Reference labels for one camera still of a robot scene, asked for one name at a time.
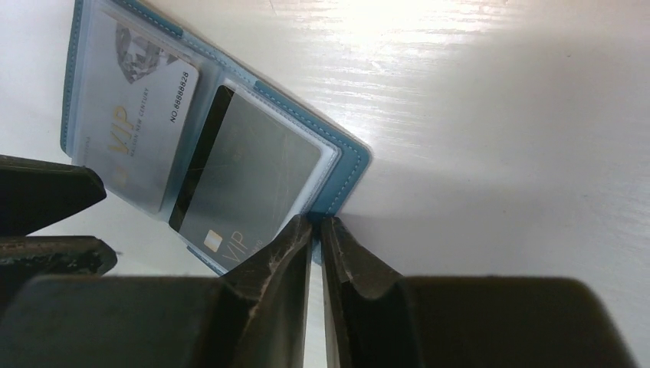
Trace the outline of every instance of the white card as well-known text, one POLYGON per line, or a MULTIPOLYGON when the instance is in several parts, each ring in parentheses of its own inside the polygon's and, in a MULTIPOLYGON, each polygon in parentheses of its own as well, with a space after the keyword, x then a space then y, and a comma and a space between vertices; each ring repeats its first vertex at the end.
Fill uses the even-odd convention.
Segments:
POLYGON ((198 70, 128 21, 95 11, 83 55, 74 163, 151 213, 163 201, 198 70))

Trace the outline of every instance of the white surface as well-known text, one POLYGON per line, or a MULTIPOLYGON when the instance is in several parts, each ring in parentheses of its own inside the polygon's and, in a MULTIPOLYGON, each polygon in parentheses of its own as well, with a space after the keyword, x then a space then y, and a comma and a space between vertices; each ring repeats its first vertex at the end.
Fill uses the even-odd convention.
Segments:
MULTIPOLYGON (((67 162, 72 1, 5 3, 0 152, 67 162)), ((154 3, 373 148, 342 217, 380 258, 406 274, 578 278, 650 366, 649 3, 154 3)), ((116 273, 210 274, 112 196, 45 232, 103 238, 124 253, 116 273)), ((324 365, 318 316, 307 366, 324 365)))

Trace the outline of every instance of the blue leather wallet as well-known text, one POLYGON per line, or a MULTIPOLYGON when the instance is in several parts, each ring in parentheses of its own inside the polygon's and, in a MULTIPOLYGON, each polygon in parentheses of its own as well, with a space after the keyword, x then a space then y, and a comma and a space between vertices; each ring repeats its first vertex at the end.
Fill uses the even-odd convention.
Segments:
POLYGON ((61 148, 222 274, 341 208, 359 140, 144 4, 77 0, 61 148))

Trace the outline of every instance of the card holder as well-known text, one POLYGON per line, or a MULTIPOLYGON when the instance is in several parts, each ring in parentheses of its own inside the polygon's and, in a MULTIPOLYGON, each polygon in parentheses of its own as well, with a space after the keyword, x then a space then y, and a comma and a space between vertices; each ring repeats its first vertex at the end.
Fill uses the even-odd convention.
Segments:
POLYGON ((334 215, 369 165, 338 126, 144 4, 77 0, 61 148, 218 273, 334 215))

